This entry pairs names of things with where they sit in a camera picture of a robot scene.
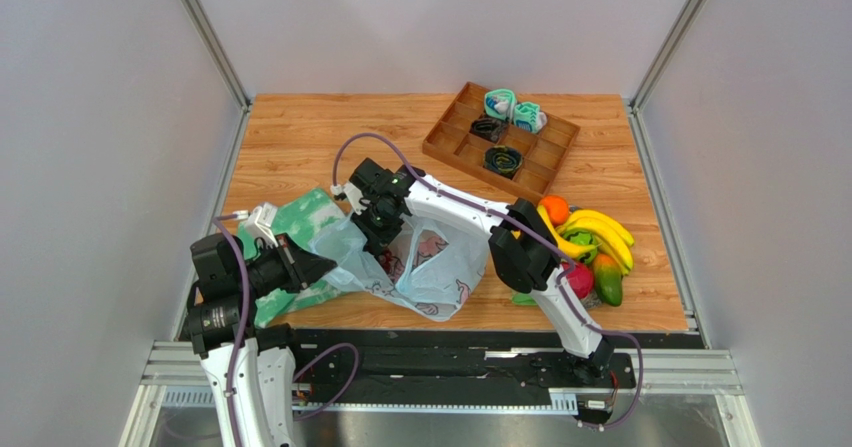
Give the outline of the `pink fake dragon fruit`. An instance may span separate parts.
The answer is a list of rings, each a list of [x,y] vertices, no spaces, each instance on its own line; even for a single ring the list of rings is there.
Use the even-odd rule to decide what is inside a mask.
[[[567,282],[574,294],[586,309],[596,308],[601,301],[594,289],[594,276],[585,264],[576,264],[567,277]],[[511,296],[511,302],[516,306],[535,306],[535,300],[529,294],[515,293]]]

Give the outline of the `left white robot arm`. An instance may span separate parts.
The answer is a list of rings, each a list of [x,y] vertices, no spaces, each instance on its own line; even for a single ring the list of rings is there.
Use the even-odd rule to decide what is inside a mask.
[[[255,300],[276,289],[298,293],[336,267],[289,235],[279,234],[252,260],[242,242],[223,233],[191,248],[200,302],[186,329],[213,394],[226,446],[292,446],[296,359],[288,325],[257,329]]]

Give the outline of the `orange fake tangerine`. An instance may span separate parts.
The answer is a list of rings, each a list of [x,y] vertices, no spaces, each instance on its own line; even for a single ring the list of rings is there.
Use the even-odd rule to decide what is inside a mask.
[[[570,215],[570,204],[567,200],[558,195],[547,195],[542,197],[538,202],[539,207],[543,207],[551,224],[561,226],[565,224]]]

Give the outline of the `green fake watermelon ball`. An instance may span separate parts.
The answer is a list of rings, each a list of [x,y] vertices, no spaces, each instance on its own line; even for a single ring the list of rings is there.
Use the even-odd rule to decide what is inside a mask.
[[[570,257],[585,265],[591,265],[599,253],[599,241],[588,231],[577,230],[565,235],[565,240],[571,244],[581,247],[591,247],[583,254],[571,254]]]

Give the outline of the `single yellow fake banana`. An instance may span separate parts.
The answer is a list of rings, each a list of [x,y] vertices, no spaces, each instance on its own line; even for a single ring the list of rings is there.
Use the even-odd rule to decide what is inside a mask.
[[[554,225],[550,221],[550,217],[547,210],[543,206],[538,206],[536,210],[544,221],[544,224],[547,227],[549,233],[556,240],[557,246],[562,253],[566,254],[572,260],[579,261],[581,263],[588,263],[597,255],[598,249],[596,246],[592,244],[575,244],[567,241],[560,234],[558,234],[555,230]]]

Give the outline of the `dark red fake grapes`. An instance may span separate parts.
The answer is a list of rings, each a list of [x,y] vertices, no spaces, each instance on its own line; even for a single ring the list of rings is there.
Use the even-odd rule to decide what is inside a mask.
[[[405,262],[389,250],[380,254],[378,261],[390,282],[395,285],[405,272]]]

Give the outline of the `yellow fake banana bunch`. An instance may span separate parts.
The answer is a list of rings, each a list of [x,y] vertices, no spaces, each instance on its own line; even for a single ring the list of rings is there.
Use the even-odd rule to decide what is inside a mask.
[[[563,238],[578,231],[588,232],[596,240],[599,252],[611,257],[623,275],[632,272],[634,258],[631,248],[635,245],[635,238],[620,222],[596,210],[579,209],[570,214],[565,224],[556,228]]]

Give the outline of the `translucent printed plastic bag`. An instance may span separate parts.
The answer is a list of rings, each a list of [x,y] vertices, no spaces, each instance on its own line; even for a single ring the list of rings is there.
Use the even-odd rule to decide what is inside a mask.
[[[364,234],[347,217],[319,231],[309,242],[312,253],[337,267],[324,276],[343,292],[367,292],[435,322],[453,317],[482,280],[488,259],[484,240],[445,223],[405,217],[401,233],[385,249],[405,262],[393,285],[378,255],[363,250]]]

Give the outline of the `red green fake mango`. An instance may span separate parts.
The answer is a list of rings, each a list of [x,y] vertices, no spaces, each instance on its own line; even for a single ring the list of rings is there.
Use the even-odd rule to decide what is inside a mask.
[[[599,253],[592,261],[594,289],[605,304],[619,307],[623,302],[622,271],[610,256]]]

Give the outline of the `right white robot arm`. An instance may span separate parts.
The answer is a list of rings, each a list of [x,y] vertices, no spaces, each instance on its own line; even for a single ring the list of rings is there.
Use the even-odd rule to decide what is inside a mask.
[[[405,217],[438,221],[487,242],[498,278],[534,299],[572,356],[575,375],[586,382],[609,377],[614,347],[573,292],[569,275],[576,265],[533,203],[488,201],[420,169],[403,165],[391,171],[370,158],[332,192],[351,205],[372,254],[399,235]]]

